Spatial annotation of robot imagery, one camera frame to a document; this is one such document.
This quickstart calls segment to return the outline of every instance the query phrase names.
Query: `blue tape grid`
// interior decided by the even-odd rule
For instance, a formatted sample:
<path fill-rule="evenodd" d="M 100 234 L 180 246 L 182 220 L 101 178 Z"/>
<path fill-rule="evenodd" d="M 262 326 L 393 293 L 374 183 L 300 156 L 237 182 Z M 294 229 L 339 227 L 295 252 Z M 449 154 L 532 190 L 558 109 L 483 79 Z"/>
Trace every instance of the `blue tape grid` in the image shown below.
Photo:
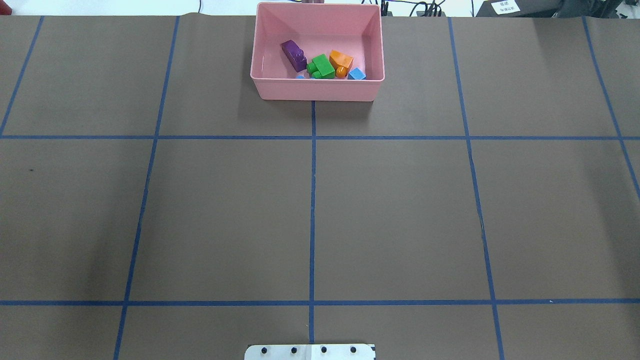
<path fill-rule="evenodd" d="M 633 181 L 638 198 L 640 199 L 640 187 L 638 185 L 636 173 L 634 172 L 631 160 L 629 158 L 625 141 L 638 141 L 640 136 L 622 136 L 620 126 L 616 118 L 609 93 L 604 83 L 604 79 L 600 72 L 600 67 L 593 49 L 591 35 L 589 32 L 588 22 L 585 17 L 582 18 L 586 40 L 589 46 L 591 59 L 595 73 L 602 87 L 602 92 L 609 109 L 612 123 L 615 127 L 617 136 L 473 136 L 470 135 L 467 121 L 467 111 L 465 107 L 464 94 L 460 76 L 460 66 L 458 63 L 458 55 L 456 52 L 455 36 L 451 18 L 449 22 L 449 35 L 451 38 L 451 49 L 454 61 L 454 69 L 456 73 L 456 81 L 458 85 L 458 95 L 460 98 L 460 110 L 465 130 L 464 136 L 318 136 L 316 134 L 316 102 L 311 102 L 311 119 L 312 134 L 311 136 L 235 136 L 235 135 L 160 135 L 160 126 L 162 122 L 164 100 L 166 99 L 167 87 L 171 73 L 173 61 L 173 52 L 175 50 L 175 42 L 177 38 L 180 17 L 176 17 L 172 44 L 169 53 L 169 59 L 164 78 L 164 86 L 162 98 L 158 109 L 156 122 L 156 130 L 153 135 L 4 135 L 4 129 L 10 117 L 15 98 L 18 94 L 22 78 L 28 67 L 29 59 L 35 48 L 36 41 L 45 17 L 40 17 L 36 27 L 29 51 L 25 57 L 24 63 L 20 70 L 20 74 L 13 89 L 12 96 L 9 100 L 7 109 L 4 113 L 2 123 L 0 125 L 0 139 L 6 140 L 153 140 L 151 155 L 149 159 L 147 177 L 145 180 L 145 188 L 140 206 L 140 215 L 138 218 L 138 226 L 136 229 L 136 237 L 132 250 L 131 262 L 129 265 L 129 275 L 127 276 L 127 285 L 123 301 L 85 301 L 85 300 L 0 300 L 0 306 L 117 306 L 122 307 L 120 325 L 118 326 L 118 335 L 116 337 L 116 345 L 113 358 L 118 359 L 120 347 L 122 344 L 122 336 L 124 333 L 125 321 L 128 307 L 159 307 L 159 306 L 306 306 L 309 311 L 309 342 L 314 342 L 314 306 L 491 306 L 493 311 L 493 320 L 495 326 L 496 340 L 498 344 L 500 359 L 504 359 L 504 350 L 502 346 L 502 336 L 500 332 L 500 322 L 497 306 L 510 305 L 555 305 L 555 304 L 640 304 L 640 299 L 496 299 L 495 289 L 493 286 L 493 276 L 491 270 L 491 261 L 489 256 L 489 248 L 486 240 L 486 232 L 484 230 L 484 218 L 482 212 L 482 204 L 477 184 L 476 168 L 474 165 L 472 154 L 472 140 L 560 140 L 560 141 L 618 141 L 622 153 L 625 157 L 627 167 Z M 309 299 L 308 300 L 256 300 L 256 301 L 132 301 L 129 299 L 131 294 L 131 285 L 135 270 L 136 258 L 138 254 L 138 246 L 140 244 L 140 234 L 145 207 L 148 196 L 148 186 L 153 169 L 154 159 L 156 155 L 157 143 L 159 140 L 311 140 L 312 142 L 312 161 L 311 161 L 311 194 L 310 194 L 310 241 L 309 241 Z M 315 299 L 315 205 L 316 205 L 316 143 L 318 140 L 459 140 L 465 141 L 469 158 L 470 175 L 474 187 L 474 195 L 476 198 L 476 209 L 481 226 L 481 235 L 484 247 L 484 260 L 490 299 L 477 300 L 316 300 Z"/>

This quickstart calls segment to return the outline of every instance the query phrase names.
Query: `toy block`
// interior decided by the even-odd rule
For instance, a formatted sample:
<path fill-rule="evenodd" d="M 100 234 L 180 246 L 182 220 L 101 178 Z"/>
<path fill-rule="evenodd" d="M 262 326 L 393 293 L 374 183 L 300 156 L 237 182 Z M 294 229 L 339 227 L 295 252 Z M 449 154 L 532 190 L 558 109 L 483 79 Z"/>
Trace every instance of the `toy block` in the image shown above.
<path fill-rule="evenodd" d="M 333 79 L 335 77 L 335 69 L 325 54 L 320 54 L 313 58 L 307 64 L 307 71 L 309 71 L 312 78 L 316 79 Z"/>
<path fill-rule="evenodd" d="M 353 57 L 342 54 L 340 51 L 331 50 L 329 55 L 329 62 L 335 69 L 336 78 L 344 79 L 347 77 L 351 64 L 353 64 Z"/>
<path fill-rule="evenodd" d="M 296 72 L 301 72 L 305 68 L 307 68 L 307 58 L 305 57 L 305 52 L 302 51 L 298 47 L 298 45 L 293 40 L 288 40 L 280 44 L 282 51 L 284 51 L 285 55 L 287 55 L 287 59 L 296 70 Z"/>
<path fill-rule="evenodd" d="M 349 72 L 349 79 L 352 80 L 366 80 L 367 76 L 359 68 L 355 68 Z"/>

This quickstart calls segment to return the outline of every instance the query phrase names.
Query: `table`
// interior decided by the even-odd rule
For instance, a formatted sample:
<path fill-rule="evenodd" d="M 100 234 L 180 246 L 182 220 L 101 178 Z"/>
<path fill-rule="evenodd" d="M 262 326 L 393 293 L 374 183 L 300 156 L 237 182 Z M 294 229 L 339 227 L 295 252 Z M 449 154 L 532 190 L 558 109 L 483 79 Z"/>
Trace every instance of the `table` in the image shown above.
<path fill-rule="evenodd" d="M 640 22 L 386 18 L 373 103 L 254 22 L 0 18 L 0 357 L 640 356 Z"/>

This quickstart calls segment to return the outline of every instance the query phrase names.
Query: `small blue cube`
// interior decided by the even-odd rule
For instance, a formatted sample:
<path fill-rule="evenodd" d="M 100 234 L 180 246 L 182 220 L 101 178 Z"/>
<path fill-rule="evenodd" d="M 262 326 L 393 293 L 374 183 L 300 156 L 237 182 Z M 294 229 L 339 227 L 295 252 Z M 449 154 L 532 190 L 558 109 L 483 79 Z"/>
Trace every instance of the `small blue cube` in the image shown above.
<path fill-rule="evenodd" d="M 360 68 L 355 68 L 349 71 L 349 79 L 351 80 L 366 80 L 367 76 L 360 70 Z"/>

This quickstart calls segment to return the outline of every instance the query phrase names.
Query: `pink plastic bin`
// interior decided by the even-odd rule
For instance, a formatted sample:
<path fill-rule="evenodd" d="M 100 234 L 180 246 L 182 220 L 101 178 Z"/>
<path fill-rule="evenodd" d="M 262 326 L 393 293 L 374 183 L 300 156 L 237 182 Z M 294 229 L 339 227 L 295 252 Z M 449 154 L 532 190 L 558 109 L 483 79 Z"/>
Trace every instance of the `pink plastic bin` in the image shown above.
<path fill-rule="evenodd" d="M 308 61 L 338 50 L 353 56 L 366 80 L 309 79 L 280 44 L 293 40 Z M 305 79 L 296 79 L 304 75 Z M 380 7 L 360 4 L 259 3 L 251 78 L 265 100 L 373 101 L 385 79 Z"/>

